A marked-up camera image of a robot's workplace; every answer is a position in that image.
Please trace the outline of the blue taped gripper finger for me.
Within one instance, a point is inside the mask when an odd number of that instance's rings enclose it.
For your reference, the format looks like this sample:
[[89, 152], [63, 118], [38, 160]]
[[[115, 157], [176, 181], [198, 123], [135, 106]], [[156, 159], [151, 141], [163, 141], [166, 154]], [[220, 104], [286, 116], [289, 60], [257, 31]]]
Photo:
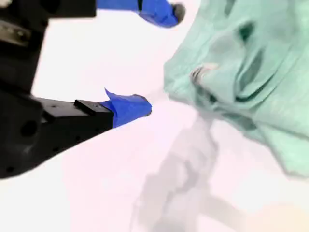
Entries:
[[53, 18], [91, 18], [97, 10], [134, 12], [145, 21], [163, 28], [182, 22], [185, 7], [167, 0], [51, 0], [49, 13]]
[[43, 121], [36, 144], [38, 163], [152, 112], [152, 105], [141, 95], [123, 96], [109, 91], [106, 94], [109, 100], [103, 102], [39, 99]]

